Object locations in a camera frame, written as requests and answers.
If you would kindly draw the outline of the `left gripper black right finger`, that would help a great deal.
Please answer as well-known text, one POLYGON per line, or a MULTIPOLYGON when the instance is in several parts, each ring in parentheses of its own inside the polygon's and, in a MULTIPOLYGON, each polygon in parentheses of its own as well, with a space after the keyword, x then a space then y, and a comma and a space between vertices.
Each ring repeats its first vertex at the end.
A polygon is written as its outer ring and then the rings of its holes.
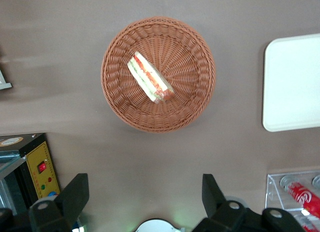
POLYGON ((212 174, 202 176, 205 217, 194 232, 260 232, 261 216, 241 202, 226 199, 212 174))

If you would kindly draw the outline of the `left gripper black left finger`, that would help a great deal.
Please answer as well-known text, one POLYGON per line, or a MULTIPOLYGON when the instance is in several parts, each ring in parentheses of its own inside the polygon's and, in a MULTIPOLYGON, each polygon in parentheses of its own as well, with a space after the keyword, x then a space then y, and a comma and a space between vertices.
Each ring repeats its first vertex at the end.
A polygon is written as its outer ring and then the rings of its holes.
POLYGON ((33 232, 71 232, 89 201, 89 179, 77 174, 57 196, 38 200, 28 211, 33 232))

